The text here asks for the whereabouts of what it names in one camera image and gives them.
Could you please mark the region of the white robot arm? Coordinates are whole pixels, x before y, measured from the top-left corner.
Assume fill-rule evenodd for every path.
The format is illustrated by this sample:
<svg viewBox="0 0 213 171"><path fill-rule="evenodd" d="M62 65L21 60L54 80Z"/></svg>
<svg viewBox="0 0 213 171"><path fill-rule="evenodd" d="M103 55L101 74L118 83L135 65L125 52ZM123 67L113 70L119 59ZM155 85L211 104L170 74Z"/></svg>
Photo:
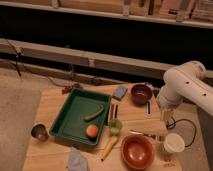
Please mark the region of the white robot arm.
<svg viewBox="0 0 213 171"><path fill-rule="evenodd" d="M190 61L164 73L165 85L161 87L156 98L162 121L168 121L172 117L184 98L213 116L213 87L202 81L205 72L202 63Z"/></svg>

